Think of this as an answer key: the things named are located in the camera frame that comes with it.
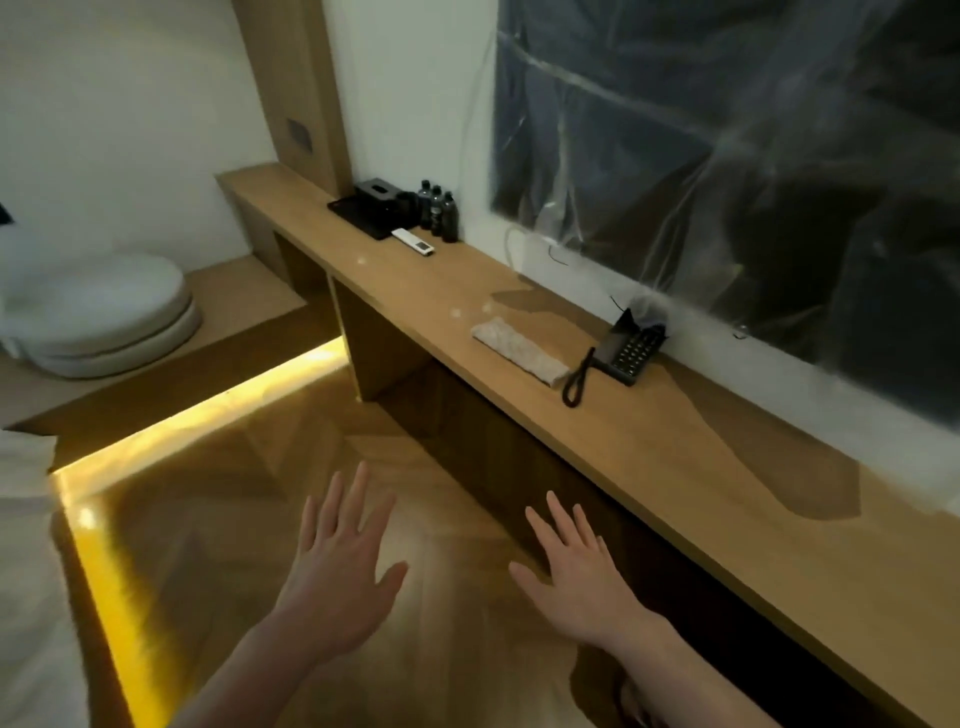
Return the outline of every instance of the plastic wrapped screen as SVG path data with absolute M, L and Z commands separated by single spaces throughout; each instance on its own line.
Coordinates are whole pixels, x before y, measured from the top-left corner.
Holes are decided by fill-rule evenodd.
M 501 0 L 497 39 L 498 212 L 960 426 L 960 5 Z

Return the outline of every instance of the white ottoman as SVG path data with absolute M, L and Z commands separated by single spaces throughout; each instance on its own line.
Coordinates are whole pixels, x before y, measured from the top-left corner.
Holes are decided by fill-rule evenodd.
M 6 348 L 69 378 L 149 364 L 202 320 L 180 269 L 143 254 L 105 255 L 28 280 L 6 292 L 3 305 Z

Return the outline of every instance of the transparent plastic sheeting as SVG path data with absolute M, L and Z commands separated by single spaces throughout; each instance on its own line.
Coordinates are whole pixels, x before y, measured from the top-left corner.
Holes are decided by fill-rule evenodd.
M 0 430 L 0 725 L 86 728 L 84 664 L 47 479 L 55 437 Z
M 501 0 L 497 41 L 496 211 L 960 427 L 960 4 Z

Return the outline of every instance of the desk leg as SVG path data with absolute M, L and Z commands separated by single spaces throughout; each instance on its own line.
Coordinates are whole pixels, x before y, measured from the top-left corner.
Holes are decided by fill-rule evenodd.
M 373 401 L 433 357 L 353 291 L 328 276 L 360 401 Z

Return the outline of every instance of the air conditioner remote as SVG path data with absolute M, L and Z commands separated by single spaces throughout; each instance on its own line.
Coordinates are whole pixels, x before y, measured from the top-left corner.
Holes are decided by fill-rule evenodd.
M 401 243 L 406 245 L 409 248 L 413 248 L 420 255 L 427 257 L 428 255 L 433 254 L 433 246 L 424 243 L 416 235 L 410 231 L 406 231 L 403 228 L 397 228 L 394 230 L 391 235 L 399 240 Z

